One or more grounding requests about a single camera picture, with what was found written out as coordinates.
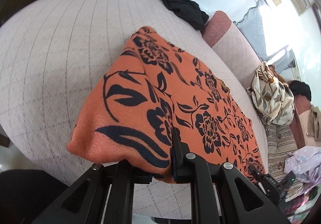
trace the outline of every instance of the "crumpled cloth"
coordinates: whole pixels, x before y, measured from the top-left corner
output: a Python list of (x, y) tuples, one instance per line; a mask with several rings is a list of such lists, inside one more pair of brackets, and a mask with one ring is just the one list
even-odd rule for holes
[(275, 77), (267, 62), (257, 68), (252, 88), (247, 90), (254, 106), (263, 115), (263, 122), (290, 125), (294, 115), (294, 96), (287, 84)]
[(305, 146), (288, 156), (284, 172), (293, 171), (296, 178), (305, 183), (321, 182), (321, 147)]

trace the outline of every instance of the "black garment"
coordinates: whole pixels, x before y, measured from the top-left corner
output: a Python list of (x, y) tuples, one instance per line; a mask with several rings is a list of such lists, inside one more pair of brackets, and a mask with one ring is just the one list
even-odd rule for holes
[(0, 173), (0, 223), (31, 223), (67, 188), (41, 170)]
[(300, 81), (292, 81), (288, 86), (294, 96), (302, 95), (305, 96), (309, 101), (311, 101), (310, 86), (306, 83)]
[(208, 15), (201, 11), (198, 4), (191, 0), (162, 0), (164, 6), (175, 13), (176, 16), (185, 20), (194, 29), (201, 30)]

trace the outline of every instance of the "floral scarf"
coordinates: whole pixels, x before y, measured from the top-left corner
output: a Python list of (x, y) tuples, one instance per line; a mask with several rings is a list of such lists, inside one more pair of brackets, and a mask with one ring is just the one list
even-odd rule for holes
[(172, 136), (208, 162), (250, 180), (264, 171), (252, 130), (230, 90), (200, 60), (140, 28), (84, 102), (70, 152), (97, 163), (128, 160), (172, 182)]

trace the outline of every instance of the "orange floral fabric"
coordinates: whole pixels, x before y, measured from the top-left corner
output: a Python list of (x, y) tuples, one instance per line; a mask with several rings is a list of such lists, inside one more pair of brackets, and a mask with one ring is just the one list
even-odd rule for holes
[(171, 181), (172, 135), (208, 162), (264, 171), (253, 134), (224, 82), (197, 58), (140, 28), (87, 97), (67, 148), (97, 163), (128, 160)]

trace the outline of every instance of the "orange garment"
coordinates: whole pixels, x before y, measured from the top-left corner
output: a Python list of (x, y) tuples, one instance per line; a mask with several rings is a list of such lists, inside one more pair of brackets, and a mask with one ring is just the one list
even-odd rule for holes
[(223, 81), (197, 58), (140, 28), (87, 97), (70, 152), (97, 163), (128, 160), (170, 182), (172, 134), (208, 162), (264, 171), (251, 127)]

